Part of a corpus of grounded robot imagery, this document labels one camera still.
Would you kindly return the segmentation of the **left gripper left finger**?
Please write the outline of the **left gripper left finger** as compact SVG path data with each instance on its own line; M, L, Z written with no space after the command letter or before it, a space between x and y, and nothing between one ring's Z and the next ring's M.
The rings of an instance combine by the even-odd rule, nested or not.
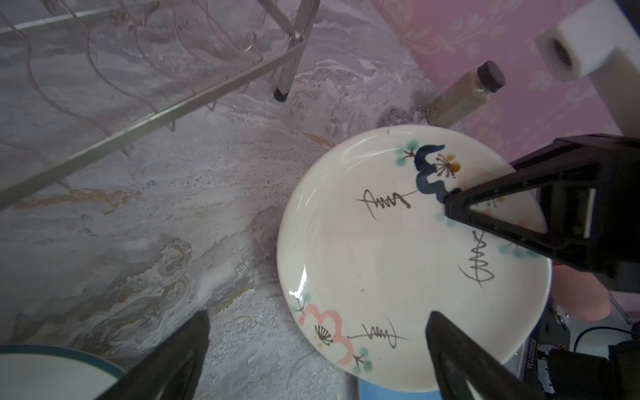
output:
M196 312L101 399L192 399L209 345L209 317Z

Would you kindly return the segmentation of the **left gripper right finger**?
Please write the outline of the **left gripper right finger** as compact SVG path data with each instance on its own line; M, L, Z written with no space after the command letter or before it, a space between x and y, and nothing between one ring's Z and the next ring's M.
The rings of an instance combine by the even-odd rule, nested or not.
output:
M442 313L431 312L425 337L443 399L541 398Z

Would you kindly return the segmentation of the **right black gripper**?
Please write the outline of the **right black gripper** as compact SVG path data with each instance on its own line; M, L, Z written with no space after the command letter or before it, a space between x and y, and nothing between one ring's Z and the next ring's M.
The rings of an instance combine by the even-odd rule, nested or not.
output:
M445 198L448 218L582 272L613 291L639 290L639 141L594 134L559 138L543 162ZM538 191L547 230L524 228L472 206Z

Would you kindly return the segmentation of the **white plate green quatrefoil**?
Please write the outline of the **white plate green quatrefoil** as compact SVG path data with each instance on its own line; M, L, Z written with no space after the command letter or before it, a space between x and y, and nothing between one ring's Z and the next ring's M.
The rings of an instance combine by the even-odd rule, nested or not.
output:
M125 375L115 364L78 350L1 346L2 399L95 399Z

